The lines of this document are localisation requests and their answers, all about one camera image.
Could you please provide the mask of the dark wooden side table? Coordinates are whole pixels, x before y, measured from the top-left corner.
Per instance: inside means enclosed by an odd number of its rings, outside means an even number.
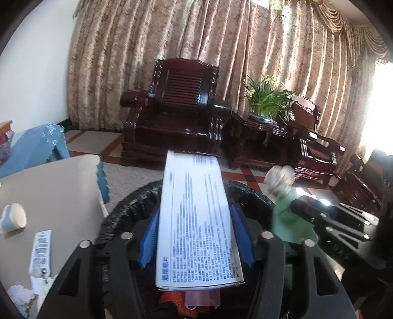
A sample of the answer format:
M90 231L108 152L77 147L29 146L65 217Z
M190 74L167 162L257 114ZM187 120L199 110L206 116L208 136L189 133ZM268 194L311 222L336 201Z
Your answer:
M288 164L288 142L285 127L258 122L248 112L232 111L223 128L222 147L231 169L284 166Z

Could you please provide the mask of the black trash bin bag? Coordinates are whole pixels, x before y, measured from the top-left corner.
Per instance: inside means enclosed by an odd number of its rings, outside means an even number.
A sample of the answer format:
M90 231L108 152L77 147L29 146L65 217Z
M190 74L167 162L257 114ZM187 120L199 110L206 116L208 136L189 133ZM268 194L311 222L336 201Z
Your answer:
M132 231L137 222L158 211L162 184L162 181L151 182L119 202L101 225L96 244L106 244L123 232ZM245 217L258 221L261 227L271 224L274 205L268 197L237 181L225 180L224 187L230 206L238 205ZM248 318L252 298L248 280L238 288L225 291L223 305L218 309L201 312L197 318Z

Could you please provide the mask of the pink face mask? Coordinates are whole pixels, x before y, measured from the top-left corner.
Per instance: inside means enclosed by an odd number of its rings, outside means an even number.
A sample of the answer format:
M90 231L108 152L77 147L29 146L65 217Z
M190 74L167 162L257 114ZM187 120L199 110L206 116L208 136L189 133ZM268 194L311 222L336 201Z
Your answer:
M221 294L219 289L186 291L184 305L189 310L200 307L218 308L221 305Z

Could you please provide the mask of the red plastic bag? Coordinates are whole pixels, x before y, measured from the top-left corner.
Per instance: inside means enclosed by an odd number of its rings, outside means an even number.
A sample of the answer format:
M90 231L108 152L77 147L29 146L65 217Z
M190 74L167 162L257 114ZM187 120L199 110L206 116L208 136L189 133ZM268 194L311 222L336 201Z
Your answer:
M197 318L198 311L196 309L188 309L185 306L185 292L183 291L164 291L161 294L160 303L171 302L176 306L179 316L188 318Z

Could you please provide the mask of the blue plastic stool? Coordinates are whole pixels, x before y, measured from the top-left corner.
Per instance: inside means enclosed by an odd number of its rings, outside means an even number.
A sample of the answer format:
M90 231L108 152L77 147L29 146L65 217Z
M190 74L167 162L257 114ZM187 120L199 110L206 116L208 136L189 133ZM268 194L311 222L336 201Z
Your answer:
M5 159L1 159L1 178L69 157L64 128L43 124L13 136Z

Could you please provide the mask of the green plastic bag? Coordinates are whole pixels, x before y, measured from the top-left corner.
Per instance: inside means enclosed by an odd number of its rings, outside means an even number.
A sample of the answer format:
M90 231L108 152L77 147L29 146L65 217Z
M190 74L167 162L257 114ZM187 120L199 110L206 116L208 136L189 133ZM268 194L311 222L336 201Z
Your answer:
M292 187L287 193L275 197L272 211L272 232L283 241L300 244L306 239L315 243L318 235L314 232L314 225L292 212L290 204L306 195L300 187Z

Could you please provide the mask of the green potted plant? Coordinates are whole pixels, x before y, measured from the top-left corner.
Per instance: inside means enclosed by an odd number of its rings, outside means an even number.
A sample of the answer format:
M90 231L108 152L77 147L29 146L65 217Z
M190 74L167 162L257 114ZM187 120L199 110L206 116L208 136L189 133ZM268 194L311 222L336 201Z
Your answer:
M295 113L291 109L293 93L274 76L265 74L260 79L247 76L242 83L252 113L272 120L295 121Z

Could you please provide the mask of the white tissue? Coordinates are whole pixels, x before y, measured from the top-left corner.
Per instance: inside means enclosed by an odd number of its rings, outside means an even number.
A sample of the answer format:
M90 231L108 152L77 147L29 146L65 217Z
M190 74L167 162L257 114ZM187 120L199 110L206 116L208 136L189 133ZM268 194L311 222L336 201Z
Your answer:
M294 182L295 171L289 165L275 165L268 170L265 176L268 193L275 197L287 194Z

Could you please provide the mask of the blue white paper cup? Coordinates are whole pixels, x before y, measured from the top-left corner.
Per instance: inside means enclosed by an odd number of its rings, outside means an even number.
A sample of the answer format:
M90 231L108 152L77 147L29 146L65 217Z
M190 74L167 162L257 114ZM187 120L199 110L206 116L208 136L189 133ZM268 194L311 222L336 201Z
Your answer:
M19 203L6 205L0 220L1 234L24 229L27 225L27 214Z

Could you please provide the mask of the floral beige curtain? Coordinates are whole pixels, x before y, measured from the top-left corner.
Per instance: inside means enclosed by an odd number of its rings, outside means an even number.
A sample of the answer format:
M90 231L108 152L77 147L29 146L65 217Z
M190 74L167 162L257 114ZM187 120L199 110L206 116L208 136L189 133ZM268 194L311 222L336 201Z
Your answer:
M376 30L330 1L81 1L70 50L68 113L81 128L119 129L121 94L146 88L158 59L219 68L216 95L246 108L243 82L269 74L318 104L320 129L355 152L376 63Z

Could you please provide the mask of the white medicine box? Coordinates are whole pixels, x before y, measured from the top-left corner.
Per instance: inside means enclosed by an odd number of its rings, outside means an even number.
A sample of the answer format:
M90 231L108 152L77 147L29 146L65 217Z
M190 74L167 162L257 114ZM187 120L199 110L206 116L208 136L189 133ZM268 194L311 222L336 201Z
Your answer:
M243 283L218 160L168 151L158 220L156 286L165 291L198 291Z

